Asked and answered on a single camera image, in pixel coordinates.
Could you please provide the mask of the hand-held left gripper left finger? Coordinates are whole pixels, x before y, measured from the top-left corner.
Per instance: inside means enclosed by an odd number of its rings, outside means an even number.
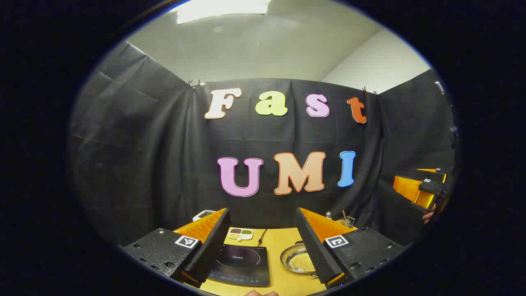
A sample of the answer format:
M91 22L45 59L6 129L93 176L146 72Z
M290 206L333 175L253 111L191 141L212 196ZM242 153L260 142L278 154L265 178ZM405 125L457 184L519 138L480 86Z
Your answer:
M177 230L157 228L122 250L156 273L200 288L230 227L229 208L222 208Z

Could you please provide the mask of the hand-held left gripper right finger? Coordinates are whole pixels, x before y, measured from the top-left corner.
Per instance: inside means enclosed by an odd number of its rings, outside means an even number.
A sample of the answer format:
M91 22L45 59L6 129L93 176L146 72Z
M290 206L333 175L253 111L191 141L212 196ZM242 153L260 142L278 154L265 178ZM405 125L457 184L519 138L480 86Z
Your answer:
M346 227L304 208L295 211L295 227L327 288L370 274L406 250L371 227Z

